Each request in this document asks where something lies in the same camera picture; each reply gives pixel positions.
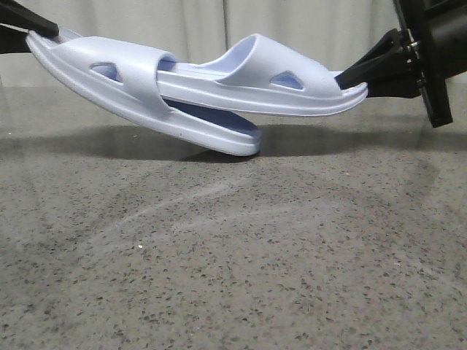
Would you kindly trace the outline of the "black gripper, image-right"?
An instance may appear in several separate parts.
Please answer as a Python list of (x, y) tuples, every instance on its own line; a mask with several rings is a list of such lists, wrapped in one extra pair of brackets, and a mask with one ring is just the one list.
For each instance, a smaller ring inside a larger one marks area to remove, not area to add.
[[(369, 98), (421, 94), (431, 125), (450, 124), (446, 79), (466, 72), (466, 2), (395, 1), (394, 5), (402, 31), (388, 31), (336, 81), (342, 90), (365, 82)], [(413, 69), (405, 44), (414, 56)]]

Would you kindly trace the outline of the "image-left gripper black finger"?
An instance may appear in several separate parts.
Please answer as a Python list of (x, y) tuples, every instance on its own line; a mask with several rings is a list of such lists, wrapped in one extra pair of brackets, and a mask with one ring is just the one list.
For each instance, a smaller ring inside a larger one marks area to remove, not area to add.
[(28, 33), (1, 25), (0, 27), (0, 53), (30, 53), (26, 43)]
[(59, 35), (56, 23), (36, 14), (16, 1), (1, 1), (1, 24), (35, 31), (48, 37)]

